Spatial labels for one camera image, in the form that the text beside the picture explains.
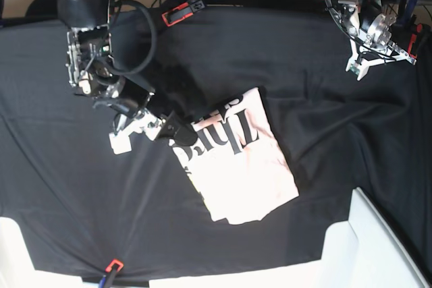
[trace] pink t-shirt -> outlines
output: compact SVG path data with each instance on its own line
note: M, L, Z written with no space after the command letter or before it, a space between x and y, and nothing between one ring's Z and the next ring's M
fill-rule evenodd
M298 196L257 88L194 124L199 139L189 147L171 142L213 221L260 221Z

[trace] folded t-shirt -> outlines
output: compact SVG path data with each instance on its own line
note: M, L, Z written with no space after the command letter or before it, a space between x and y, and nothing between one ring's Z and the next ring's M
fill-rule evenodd
M192 146L171 142L213 221L260 221L298 196L257 88L193 125Z

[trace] black cloth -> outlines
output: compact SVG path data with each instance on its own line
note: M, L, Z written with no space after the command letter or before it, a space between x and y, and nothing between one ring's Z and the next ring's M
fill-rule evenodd
M145 24L121 18L115 55L143 57ZM136 134L132 152L112 153L114 113L72 95L61 23L5 28L0 47L0 214L36 269L94 277L118 258L120 278L143 281L318 260L360 186L431 278L430 41L416 67L380 65L357 82L327 16L210 7L166 30L158 61L189 71L210 103L261 87L300 190L236 226L211 221L167 142Z

